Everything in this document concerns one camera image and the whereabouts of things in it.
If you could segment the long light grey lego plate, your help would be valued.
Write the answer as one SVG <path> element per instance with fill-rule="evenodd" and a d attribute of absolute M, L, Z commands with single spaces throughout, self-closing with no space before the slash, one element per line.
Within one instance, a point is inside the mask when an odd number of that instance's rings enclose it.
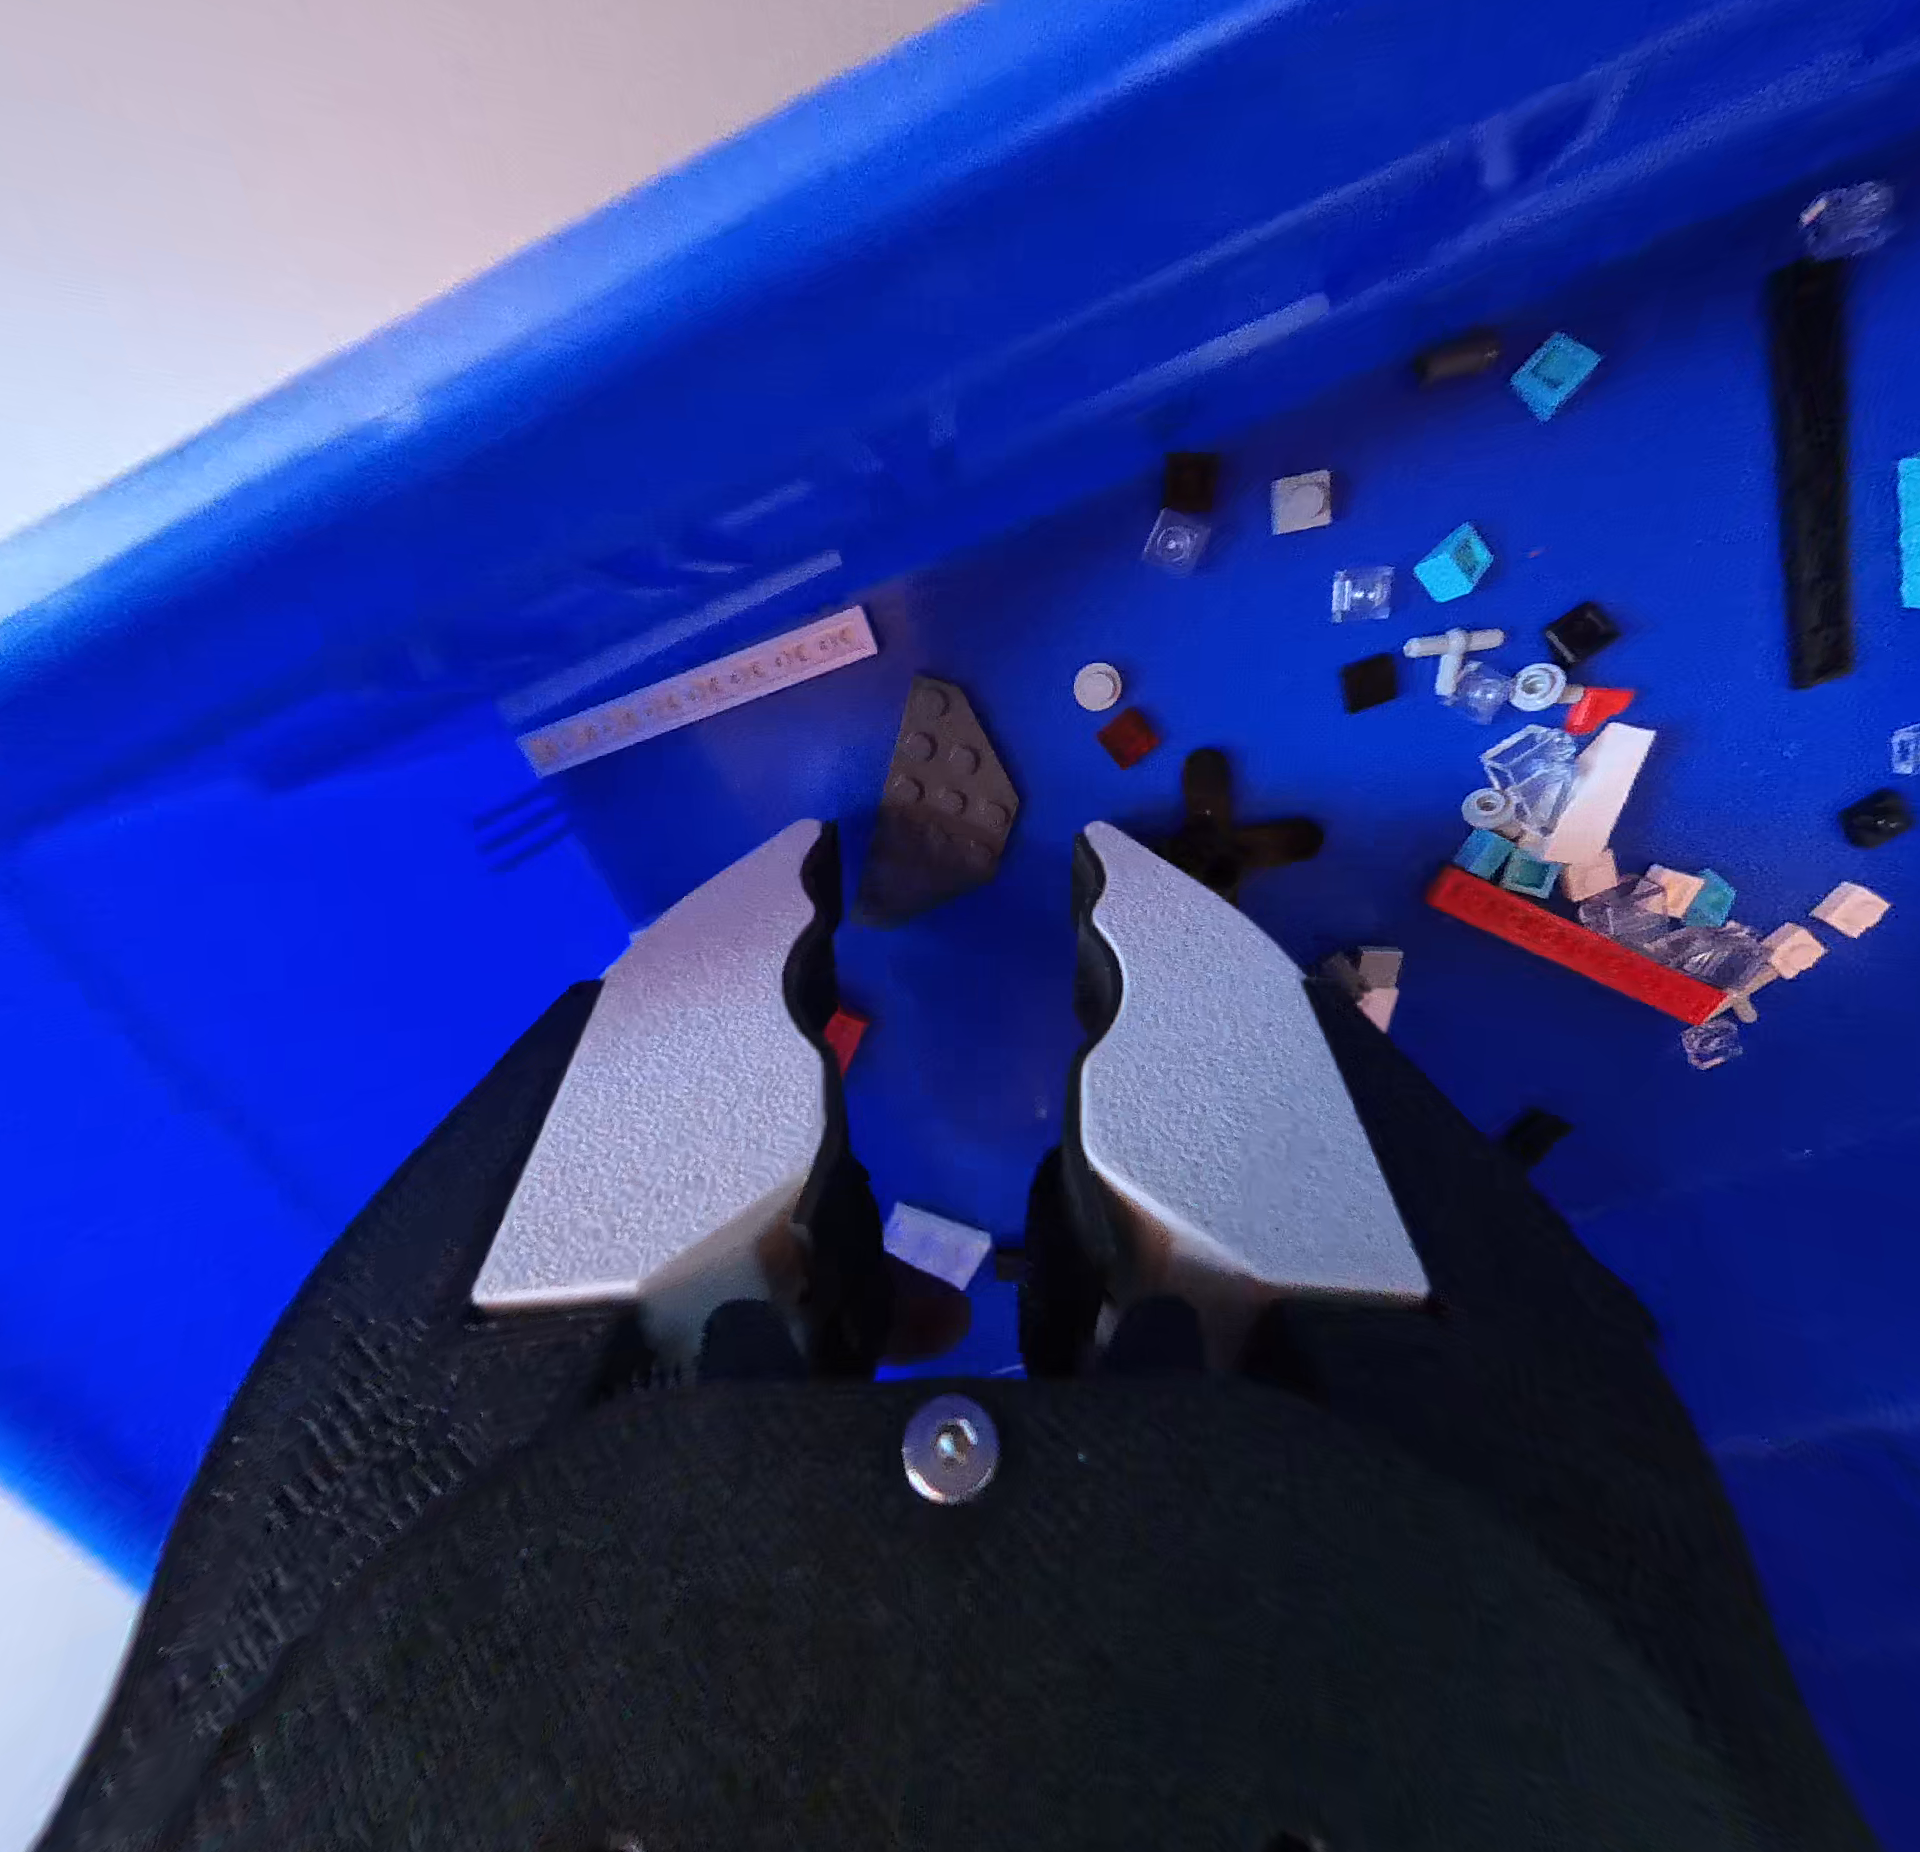
<path fill-rule="evenodd" d="M 728 658 L 688 666 L 610 701 L 588 706 L 544 725 L 519 734 L 519 750 L 544 779 L 594 760 L 634 750 L 646 741 L 692 731 L 719 715 L 758 706 L 787 688 L 849 671 L 878 655 L 865 605 L 761 638 Z"/>

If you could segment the long black lego plate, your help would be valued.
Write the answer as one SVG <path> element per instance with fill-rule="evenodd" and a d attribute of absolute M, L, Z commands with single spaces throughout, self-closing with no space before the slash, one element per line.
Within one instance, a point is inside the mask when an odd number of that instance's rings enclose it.
<path fill-rule="evenodd" d="M 1849 268 L 1803 255 L 1768 277 L 1768 382 L 1794 688 L 1856 674 Z"/>

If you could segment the blue plastic bin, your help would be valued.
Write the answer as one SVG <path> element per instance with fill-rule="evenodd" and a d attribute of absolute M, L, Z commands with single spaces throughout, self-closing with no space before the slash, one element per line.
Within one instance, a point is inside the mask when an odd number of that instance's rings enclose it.
<path fill-rule="evenodd" d="M 1502 367 L 1786 206 L 1883 239 L 1918 0 L 987 0 L 2 549 L 2 1454 L 146 1591 L 46 1850 L 1918 1850 L 1918 1142 L 1571 1203 L 1395 946 L 1300 959 L 1422 1308 L 1019 1353 L 1064 1126 L 1102 526 L 1332 523 L 1233 455 Z M 865 605 L 878 655 L 560 775 L 519 734 Z M 1019 788 L 854 921 L 916 674 Z M 1625 877 L 1648 734 L 1451 859 L 1733 1000 L 1825 946 Z M 1162 831 L 1121 831 L 1152 846 Z M 771 1307 L 656 1376 L 470 1286 L 605 971 L 838 828 L 878 1221 L 995 1236 L 948 1356 Z"/>

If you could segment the long red lego plate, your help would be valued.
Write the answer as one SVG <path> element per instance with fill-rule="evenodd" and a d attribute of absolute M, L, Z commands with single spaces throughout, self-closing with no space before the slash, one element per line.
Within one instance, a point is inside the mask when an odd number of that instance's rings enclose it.
<path fill-rule="evenodd" d="M 1597 928 L 1564 921 L 1452 863 L 1433 873 L 1425 889 L 1425 903 L 1486 938 L 1587 978 L 1597 987 L 1615 992 L 1625 1000 L 1647 1003 L 1689 1029 L 1712 1022 L 1714 1014 L 1733 1000 L 1704 978 L 1661 967 Z"/>

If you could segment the scattered small lego pieces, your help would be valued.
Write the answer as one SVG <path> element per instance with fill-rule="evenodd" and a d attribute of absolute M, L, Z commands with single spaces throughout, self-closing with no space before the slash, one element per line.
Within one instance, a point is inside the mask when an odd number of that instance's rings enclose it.
<path fill-rule="evenodd" d="M 1768 382 L 1768 277 L 1807 255 L 1790 208 L 1681 238 L 1525 317 L 1506 358 L 1597 353 L 1543 420 L 1502 367 L 1415 389 L 1363 380 L 1234 453 L 1332 464 L 1332 523 L 1217 520 L 1198 567 L 1125 562 L 1102 526 L 1058 663 L 1121 671 L 1162 750 L 1135 775 L 1077 750 L 1064 831 L 1174 820 L 1174 760 L 1217 744 L 1237 818 L 1307 815 L 1317 863 L 1252 877 L 1248 907 L 1300 959 L 1395 946 L 1412 962 L 1399 1038 L 1478 1115 L 1539 1105 L 1579 1126 L 1571 1203 L 1740 1166 L 1918 1139 L 1918 831 L 1856 841 L 1856 815 L 1918 808 L 1918 166 L 1870 179 L 1883 239 L 1821 229 L 1849 268 L 1856 674 L 1790 685 Z M 1425 903 L 1469 838 L 1480 750 L 1522 738 L 1525 800 L 1618 725 L 1648 734 L 1599 841 L 1625 877 L 1714 873 L 1756 935 L 1825 954 L 1759 993 L 1753 1046 L 1699 1075 L 1681 1022 Z"/>

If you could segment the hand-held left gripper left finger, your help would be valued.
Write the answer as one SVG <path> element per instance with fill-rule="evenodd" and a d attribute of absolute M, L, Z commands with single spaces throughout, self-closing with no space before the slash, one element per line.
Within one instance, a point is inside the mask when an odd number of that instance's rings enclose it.
<path fill-rule="evenodd" d="M 684 1376 L 711 1319 L 750 1302 L 809 1369 L 875 1369 L 881 1221 L 825 1042 L 838 921 L 838 828 L 798 820 L 630 938 L 470 1286 L 477 1311 L 613 1311 L 656 1376 Z"/>

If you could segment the pale translucent lego tile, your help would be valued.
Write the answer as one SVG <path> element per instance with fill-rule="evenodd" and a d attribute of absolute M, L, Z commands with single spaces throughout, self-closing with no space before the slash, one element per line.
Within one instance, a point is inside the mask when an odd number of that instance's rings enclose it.
<path fill-rule="evenodd" d="M 995 1255 L 995 1236 L 898 1199 L 881 1218 L 881 1248 L 889 1260 L 916 1270 L 928 1281 L 969 1290 Z"/>

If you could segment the black cross-shaped lego piece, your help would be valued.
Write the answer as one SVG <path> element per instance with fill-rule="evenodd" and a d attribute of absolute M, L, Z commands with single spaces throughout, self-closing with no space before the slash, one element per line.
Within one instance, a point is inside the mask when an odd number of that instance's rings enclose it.
<path fill-rule="evenodd" d="M 1181 803 L 1178 826 L 1147 848 L 1225 903 L 1240 903 L 1240 889 L 1251 877 L 1307 863 L 1324 846 L 1324 826 L 1300 815 L 1240 820 L 1234 811 L 1234 769 L 1217 744 L 1187 755 Z"/>

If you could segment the dark grey lego wedge plate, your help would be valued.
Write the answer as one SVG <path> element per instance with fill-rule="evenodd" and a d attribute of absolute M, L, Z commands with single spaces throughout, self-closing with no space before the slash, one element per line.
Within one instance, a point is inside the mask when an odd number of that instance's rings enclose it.
<path fill-rule="evenodd" d="M 854 921 L 904 926 L 986 889 L 1019 820 L 1019 788 L 961 683 L 916 674 L 901 709 Z"/>

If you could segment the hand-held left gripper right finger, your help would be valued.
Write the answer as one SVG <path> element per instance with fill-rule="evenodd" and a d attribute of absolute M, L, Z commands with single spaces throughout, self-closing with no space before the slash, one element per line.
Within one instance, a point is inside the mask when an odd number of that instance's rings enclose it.
<path fill-rule="evenodd" d="M 1292 1300 L 1422 1308 L 1303 967 L 1107 820 L 1072 846 L 1072 943 L 1081 1042 L 1026 1199 L 1024 1369 L 1081 1376 L 1152 1300 L 1181 1300 L 1217 1360 Z"/>

